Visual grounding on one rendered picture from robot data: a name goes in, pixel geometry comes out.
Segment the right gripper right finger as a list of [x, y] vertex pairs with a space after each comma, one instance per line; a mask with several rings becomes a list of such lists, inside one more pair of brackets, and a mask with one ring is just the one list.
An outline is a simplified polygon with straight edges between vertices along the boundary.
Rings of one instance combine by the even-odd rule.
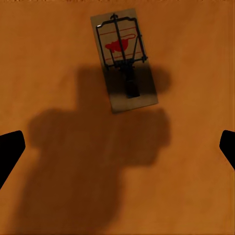
[[224, 130], [219, 147], [235, 170], [235, 132]]

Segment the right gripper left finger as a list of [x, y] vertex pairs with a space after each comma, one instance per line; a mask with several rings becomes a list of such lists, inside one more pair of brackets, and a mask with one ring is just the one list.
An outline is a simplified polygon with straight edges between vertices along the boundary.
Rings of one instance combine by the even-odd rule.
[[21, 130], [0, 136], [0, 189], [25, 150]]

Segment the mousetrap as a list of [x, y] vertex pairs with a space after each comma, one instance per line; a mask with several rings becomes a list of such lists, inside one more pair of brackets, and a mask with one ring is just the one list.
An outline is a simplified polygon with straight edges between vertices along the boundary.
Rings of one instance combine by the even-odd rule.
[[91, 22], [113, 114], [158, 104], [136, 8]]

